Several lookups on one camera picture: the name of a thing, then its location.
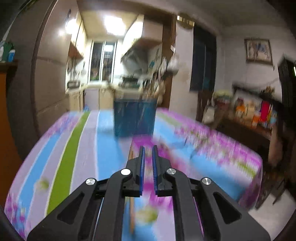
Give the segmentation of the kitchen window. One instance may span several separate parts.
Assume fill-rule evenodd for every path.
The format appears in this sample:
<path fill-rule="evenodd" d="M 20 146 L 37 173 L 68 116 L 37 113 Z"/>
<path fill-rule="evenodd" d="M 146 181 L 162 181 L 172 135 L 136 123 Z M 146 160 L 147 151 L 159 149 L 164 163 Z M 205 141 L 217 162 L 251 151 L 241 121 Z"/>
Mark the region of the kitchen window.
<path fill-rule="evenodd" d="M 117 42 L 94 42 L 90 62 L 90 81 L 113 81 Z"/>

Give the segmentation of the teal perforated utensil holder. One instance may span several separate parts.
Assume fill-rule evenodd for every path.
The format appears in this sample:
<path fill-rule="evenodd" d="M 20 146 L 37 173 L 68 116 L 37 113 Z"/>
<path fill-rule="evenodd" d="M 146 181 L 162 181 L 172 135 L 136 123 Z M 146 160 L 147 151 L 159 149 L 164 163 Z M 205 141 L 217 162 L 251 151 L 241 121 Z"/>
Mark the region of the teal perforated utensil holder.
<path fill-rule="evenodd" d="M 156 99 L 119 99 L 113 102 L 114 134 L 118 138 L 151 136 L 156 119 Z"/>

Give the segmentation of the colourful striped floral tablecloth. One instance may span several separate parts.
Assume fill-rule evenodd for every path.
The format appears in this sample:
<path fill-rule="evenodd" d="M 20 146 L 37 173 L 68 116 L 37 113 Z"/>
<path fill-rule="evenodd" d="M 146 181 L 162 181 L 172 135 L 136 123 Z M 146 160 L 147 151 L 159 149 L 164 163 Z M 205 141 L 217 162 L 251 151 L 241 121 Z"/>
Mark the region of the colourful striped floral tablecloth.
<path fill-rule="evenodd" d="M 152 136 L 117 138 L 112 110 L 69 112 L 40 138 L 10 187 L 4 212 L 22 238 L 86 179 L 103 180 L 145 148 L 144 190 L 126 201 L 123 240 L 174 240 L 171 197 L 157 197 L 152 148 L 188 177 L 209 177 L 241 206 L 257 201 L 262 158 L 243 144 L 173 111 L 156 112 Z"/>

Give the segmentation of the steel range hood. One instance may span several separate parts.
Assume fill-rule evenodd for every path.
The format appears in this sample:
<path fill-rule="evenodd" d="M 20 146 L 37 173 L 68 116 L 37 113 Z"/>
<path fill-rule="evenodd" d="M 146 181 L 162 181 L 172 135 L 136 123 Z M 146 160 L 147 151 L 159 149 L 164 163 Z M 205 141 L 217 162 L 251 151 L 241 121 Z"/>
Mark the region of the steel range hood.
<path fill-rule="evenodd" d="M 137 39 L 121 57 L 121 63 L 143 73 L 148 69 L 148 53 L 150 49 L 160 45 L 161 41 L 147 38 Z"/>

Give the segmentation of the dark wooden side table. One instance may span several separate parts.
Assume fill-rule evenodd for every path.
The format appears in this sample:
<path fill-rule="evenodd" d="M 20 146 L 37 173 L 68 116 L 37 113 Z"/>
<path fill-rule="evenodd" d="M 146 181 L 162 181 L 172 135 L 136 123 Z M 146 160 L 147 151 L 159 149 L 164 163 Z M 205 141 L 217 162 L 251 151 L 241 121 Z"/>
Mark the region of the dark wooden side table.
<path fill-rule="evenodd" d="M 277 131 L 275 134 L 275 146 L 279 147 L 280 150 L 276 151 L 274 156 L 271 156 L 272 151 L 275 150 L 275 147 L 267 147 L 267 144 L 271 144 L 271 131 L 263 127 L 254 128 L 245 125 L 244 122 L 230 115 L 230 107 L 227 105 L 217 109 L 214 114 L 214 120 L 208 123 L 207 126 L 212 130 L 218 130 L 224 133 L 254 150 L 264 161 L 276 167 L 278 170 L 284 171 L 288 169 L 293 144 L 290 144 L 287 135 L 283 133 L 284 122 L 287 120 L 287 115 L 285 113 L 287 108 L 279 100 L 239 84 L 232 85 L 232 89 L 233 93 L 237 91 L 245 92 L 246 94 L 258 97 L 273 105 L 275 111 L 278 113 L 276 126 L 274 128 Z"/>

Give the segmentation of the red thermos flask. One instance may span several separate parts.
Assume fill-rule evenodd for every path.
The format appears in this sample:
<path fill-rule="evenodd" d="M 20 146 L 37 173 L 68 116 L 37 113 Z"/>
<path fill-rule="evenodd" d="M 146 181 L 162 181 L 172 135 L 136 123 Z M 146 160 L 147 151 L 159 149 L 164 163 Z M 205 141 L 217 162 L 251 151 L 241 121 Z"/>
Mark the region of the red thermos flask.
<path fill-rule="evenodd" d="M 270 108 L 271 108 L 271 104 L 268 101 L 263 100 L 261 102 L 261 108 L 260 108 L 260 119 L 259 121 L 261 123 L 264 123 L 267 121 L 267 117 L 269 115 L 270 112 Z"/>

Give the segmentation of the grey tall refrigerator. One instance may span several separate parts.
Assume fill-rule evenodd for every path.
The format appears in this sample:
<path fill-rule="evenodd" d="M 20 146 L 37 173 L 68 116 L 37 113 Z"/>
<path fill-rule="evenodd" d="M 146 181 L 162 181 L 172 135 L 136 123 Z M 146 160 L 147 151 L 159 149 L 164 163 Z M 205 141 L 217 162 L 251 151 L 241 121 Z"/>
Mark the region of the grey tall refrigerator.
<path fill-rule="evenodd" d="M 77 1 L 30 4 L 16 16 L 7 37 L 18 62 L 7 92 L 8 117 L 21 159 L 68 110 L 66 64 L 71 35 L 66 25 L 78 15 Z"/>

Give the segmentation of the orange wooden cabinet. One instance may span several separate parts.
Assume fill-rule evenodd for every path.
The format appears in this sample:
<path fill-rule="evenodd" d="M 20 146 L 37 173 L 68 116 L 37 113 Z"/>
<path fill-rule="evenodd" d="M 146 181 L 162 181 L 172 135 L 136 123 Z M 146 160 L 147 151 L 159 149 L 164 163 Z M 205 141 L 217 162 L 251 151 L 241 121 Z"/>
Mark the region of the orange wooden cabinet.
<path fill-rule="evenodd" d="M 11 134 L 11 126 L 8 118 L 6 106 L 6 86 L 13 79 L 17 70 L 16 62 L 1 63 L 1 88 L 0 88 L 0 108 L 1 108 L 1 206 L 6 202 L 11 184 L 17 174 L 22 159 L 20 158 L 15 141 Z"/>

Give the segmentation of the framed elephant picture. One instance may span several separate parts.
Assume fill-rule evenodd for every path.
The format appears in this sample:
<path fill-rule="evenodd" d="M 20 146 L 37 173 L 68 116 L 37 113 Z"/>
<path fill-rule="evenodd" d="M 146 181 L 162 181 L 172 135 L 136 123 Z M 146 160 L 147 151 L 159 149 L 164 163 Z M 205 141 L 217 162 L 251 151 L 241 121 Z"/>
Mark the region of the framed elephant picture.
<path fill-rule="evenodd" d="M 273 66 L 273 57 L 269 39 L 244 39 L 247 63 L 259 63 Z"/>

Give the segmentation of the round brass wall plate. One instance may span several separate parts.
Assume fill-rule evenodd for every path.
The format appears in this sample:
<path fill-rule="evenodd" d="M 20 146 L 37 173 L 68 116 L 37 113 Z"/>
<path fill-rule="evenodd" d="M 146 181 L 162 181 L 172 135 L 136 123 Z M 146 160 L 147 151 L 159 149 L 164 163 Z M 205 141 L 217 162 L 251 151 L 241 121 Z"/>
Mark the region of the round brass wall plate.
<path fill-rule="evenodd" d="M 184 29 L 191 30 L 194 28 L 194 20 L 186 13 L 177 14 L 177 23 Z"/>

